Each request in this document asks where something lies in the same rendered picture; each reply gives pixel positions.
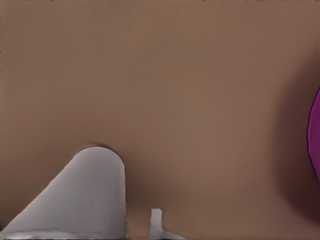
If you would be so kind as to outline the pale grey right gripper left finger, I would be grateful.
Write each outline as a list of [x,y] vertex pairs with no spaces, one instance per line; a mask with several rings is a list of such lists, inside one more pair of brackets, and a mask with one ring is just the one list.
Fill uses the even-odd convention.
[[74,156],[0,239],[127,239],[126,176],[105,147]]

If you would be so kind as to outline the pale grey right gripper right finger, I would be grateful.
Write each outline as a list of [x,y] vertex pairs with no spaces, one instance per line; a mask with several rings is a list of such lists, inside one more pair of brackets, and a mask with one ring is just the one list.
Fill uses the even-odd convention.
[[149,238],[151,240],[186,240],[182,236],[163,229],[162,210],[160,208],[153,208],[151,210]]

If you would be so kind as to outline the purple round plate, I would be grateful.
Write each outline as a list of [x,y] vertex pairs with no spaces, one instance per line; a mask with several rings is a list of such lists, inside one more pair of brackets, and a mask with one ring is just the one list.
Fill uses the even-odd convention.
[[312,166],[320,182],[320,87],[309,113],[307,147]]

